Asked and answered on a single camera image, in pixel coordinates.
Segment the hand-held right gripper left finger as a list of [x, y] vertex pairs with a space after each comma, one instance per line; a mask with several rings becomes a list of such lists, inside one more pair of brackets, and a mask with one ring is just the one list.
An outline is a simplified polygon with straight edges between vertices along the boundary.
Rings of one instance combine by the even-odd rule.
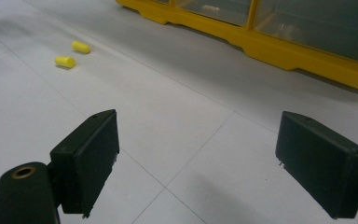
[[50, 151], [52, 168], [63, 183], [65, 214], [90, 216], [118, 154], [115, 109], [90, 116]]

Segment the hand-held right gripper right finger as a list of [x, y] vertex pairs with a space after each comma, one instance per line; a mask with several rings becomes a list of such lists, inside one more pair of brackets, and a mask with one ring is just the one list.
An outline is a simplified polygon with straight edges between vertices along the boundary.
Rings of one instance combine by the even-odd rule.
[[282, 113], [275, 155], [333, 219], [358, 211], [358, 145], [315, 119]]

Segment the yellow foam earplug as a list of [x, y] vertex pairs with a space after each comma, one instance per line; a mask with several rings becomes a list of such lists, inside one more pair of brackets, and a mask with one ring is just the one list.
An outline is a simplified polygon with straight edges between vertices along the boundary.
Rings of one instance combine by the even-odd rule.
[[55, 63], [57, 66], [69, 68], [69, 69], [76, 66], [75, 59], [72, 57], [66, 57], [66, 56], [57, 56], [55, 58]]
[[90, 46], [88, 46], [87, 44], [84, 44], [82, 42], [79, 42], [79, 41], [74, 41], [72, 43], [72, 48], [75, 51], [78, 51], [78, 52], [81, 52], [81, 53], [84, 53], [84, 54], [90, 53]]

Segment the yellow drawer organizer cabinet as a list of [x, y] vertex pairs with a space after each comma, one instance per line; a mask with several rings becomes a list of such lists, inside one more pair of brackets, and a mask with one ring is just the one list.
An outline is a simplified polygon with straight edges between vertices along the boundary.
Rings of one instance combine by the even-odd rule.
[[358, 90], [358, 62], [257, 32], [254, 23], [259, 0], [251, 0], [249, 17], [243, 26], [181, 9], [176, 0], [166, 3], [159, 0], [116, 1], [151, 21], [184, 25], [222, 38], [261, 62], [284, 70], [302, 69]]

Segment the clear plastic drawer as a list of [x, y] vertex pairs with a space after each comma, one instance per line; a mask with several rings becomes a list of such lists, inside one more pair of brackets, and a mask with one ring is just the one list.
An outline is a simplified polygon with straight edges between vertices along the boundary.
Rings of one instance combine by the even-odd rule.
[[175, 0], [175, 6], [208, 18], [245, 25], [251, 0]]
[[259, 0], [254, 29], [358, 62], [358, 0]]

